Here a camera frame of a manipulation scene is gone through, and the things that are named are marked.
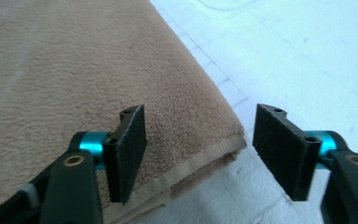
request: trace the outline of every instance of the towel fold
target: towel fold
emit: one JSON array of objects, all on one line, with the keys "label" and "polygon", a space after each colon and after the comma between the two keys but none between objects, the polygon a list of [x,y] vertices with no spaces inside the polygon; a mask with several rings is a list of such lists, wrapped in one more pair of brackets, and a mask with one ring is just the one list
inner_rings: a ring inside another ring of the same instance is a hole
[{"label": "towel fold", "polygon": [[0,1],[0,203],[133,105],[145,156],[125,206],[97,173],[105,223],[139,221],[233,161],[243,128],[148,1]]}]

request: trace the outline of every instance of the tan fleece blanket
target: tan fleece blanket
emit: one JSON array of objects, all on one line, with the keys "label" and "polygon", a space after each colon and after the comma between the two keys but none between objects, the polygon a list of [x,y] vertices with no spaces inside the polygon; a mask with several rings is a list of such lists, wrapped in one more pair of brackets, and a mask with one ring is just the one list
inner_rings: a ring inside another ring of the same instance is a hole
[{"label": "tan fleece blanket", "polygon": [[233,161],[241,124],[148,1],[0,1],[0,203],[133,105],[148,145],[125,206],[97,174],[105,223],[140,220]]}]

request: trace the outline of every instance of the blue anodized part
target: blue anodized part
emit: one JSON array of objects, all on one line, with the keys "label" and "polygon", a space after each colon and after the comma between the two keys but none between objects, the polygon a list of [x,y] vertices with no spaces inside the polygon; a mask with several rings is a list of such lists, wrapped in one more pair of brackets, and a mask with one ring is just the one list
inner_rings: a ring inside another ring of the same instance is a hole
[{"label": "blue anodized part", "polygon": [[79,149],[87,150],[94,158],[98,159],[96,170],[104,170],[103,164],[103,140],[108,132],[87,132],[83,135]]},{"label": "blue anodized part", "polygon": [[[329,150],[337,150],[336,141],[334,141],[333,137],[326,131],[306,131],[305,133],[317,137],[322,141],[321,150],[319,151],[319,158],[327,155]],[[316,165],[317,169],[325,169],[323,165],[318,163]]]}]

